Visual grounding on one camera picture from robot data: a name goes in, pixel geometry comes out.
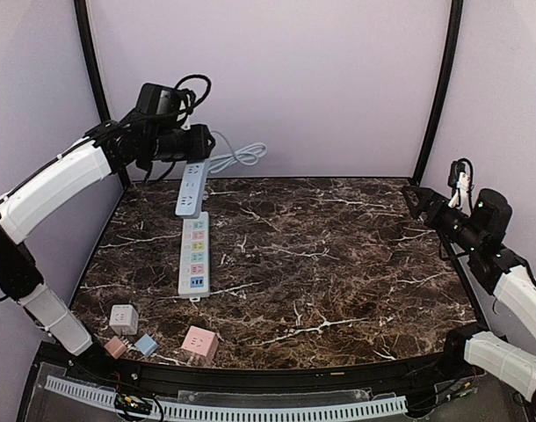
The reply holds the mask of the white cube socket adapter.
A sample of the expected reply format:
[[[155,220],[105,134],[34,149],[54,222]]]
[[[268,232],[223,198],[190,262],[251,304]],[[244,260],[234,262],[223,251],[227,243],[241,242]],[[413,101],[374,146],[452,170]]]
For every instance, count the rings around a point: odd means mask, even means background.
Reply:
[[[138,331],[139,314],[131,304],[114,304],[109,327],[117,336],[134,336]]]

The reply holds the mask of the pink cube socket adapter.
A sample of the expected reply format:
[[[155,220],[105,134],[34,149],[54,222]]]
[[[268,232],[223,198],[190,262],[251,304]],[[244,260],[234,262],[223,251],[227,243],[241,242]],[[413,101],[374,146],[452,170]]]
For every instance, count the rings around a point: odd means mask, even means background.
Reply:
[[[181,350],[201,363],[211,365],[218,346],[219,339],[215,332],[192,325],[185,335]]]

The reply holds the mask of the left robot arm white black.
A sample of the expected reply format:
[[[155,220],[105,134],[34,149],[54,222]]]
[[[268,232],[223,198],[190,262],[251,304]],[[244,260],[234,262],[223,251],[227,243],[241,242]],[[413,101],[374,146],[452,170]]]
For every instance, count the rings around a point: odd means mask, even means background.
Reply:
[[[71,355],[103,348],[46,284],[25,246],[29,235],[54,211],[89,186],[136,164],[155,161],[207,164],[215,146],[203,124],[169,128],[159,123],[110,121],[88,131],[69,149],[0,196],[0,289],[43,325]]]

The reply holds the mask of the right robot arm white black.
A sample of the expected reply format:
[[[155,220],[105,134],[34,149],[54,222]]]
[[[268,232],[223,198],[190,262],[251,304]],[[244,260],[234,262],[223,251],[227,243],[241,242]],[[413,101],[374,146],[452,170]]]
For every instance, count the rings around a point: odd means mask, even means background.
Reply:
[[[427,227],[457,244],[483,290],[505,305],[536,340],[536,280],[529,263],[503,245],[512,214],[507,199],[483,188],[471,214],[465,215],[430,188],[405,186],[402,195],[410,215],[425,215]],[[535,355],[479,325],[469,325],[447,336],[443,359],[449,373],[465,365],[483,369],[520,393],[536,412]]]

